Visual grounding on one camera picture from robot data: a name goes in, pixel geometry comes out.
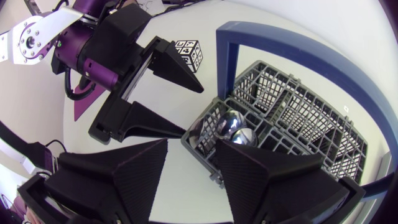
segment gray dish rack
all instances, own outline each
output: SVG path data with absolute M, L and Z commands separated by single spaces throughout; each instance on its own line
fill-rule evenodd
M 259 138 L 259 148 L 294 155 L 319 153 L 326 172 L 360 184 L 368 144 L 353 123 L 299 79 L 259 60 L 236 78 L 229 98 L 215 98 L 200 115 L 204 122 L 198 146 L 189 145 L 189 130 L 181 140 L 220 187 L 215 124 L 228 110 L 244 115 Z

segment table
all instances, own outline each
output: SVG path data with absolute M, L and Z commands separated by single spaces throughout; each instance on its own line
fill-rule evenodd
M 202 94 L 194 93 L 156 77 L 148 70 L 130 96 L 129 102 L 138 101 L 176 125 L 188 129 L 217 95 L 215 30 L 228 21 L 258 22 L 281 27 L 306 35 L 335 49 L 315 34 L 273 14 L 231 2 L 219 0 L 201 2 L 154 18 L 137 43 L 145 46 L 155 35 L 168 41 L 199 40 L 203 61 L 196 76 L 205 91 Z M 259 50 L 241 47 L 238 74 L 259 59 L 286 73 L 293 73 L 340 113 L 350 116 L 357 130 L 369 144 L 362 184 L 372 182 L 377 174 L 375 167 L 378 167 L 380 158 L 388 151 L 388 147 L 367 112 L 343 90 L 323 77 L 286 59 Z M 77 85 L 79 78 L 79 74 L 72 74 L 73 85 Z M 77 122 L 73 122 L 73 102 L 65 97 L 64 142 L 70 152 L 85 154 L 101 152 L 154 140 L 133 137 L 120 143 L 112 139 L 111 143 L 105 146 L 90 138 L 88 129 L 108 95 L 109 93 L 102 94 Z M 349 112 L 343 109 L 344 106 L 349 108 Z M 231 221 L 232 214 L 226 192 L 209 179 L 209 174 L 181 145 L 179 139 L 170 139 L 169 153 L 150 219 L 170 223 Z

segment dish rack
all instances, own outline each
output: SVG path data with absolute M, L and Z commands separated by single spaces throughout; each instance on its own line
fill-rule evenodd
M 228 110 L 242 113 L 258 138 L 258 147 L 294 155 L 321 154 L 323 169 L 339 179 L 361 181 L 367 142 L 341 115 L 293 75 L 286 75 L 262 61 L 253 63 L 236 78 L 225 101 L 215 98 L 199 118 L 203 129 L 196 148 L 182 144 L 211 172 L 210 178 L 223 187 L 215 156 L 215 125 Z

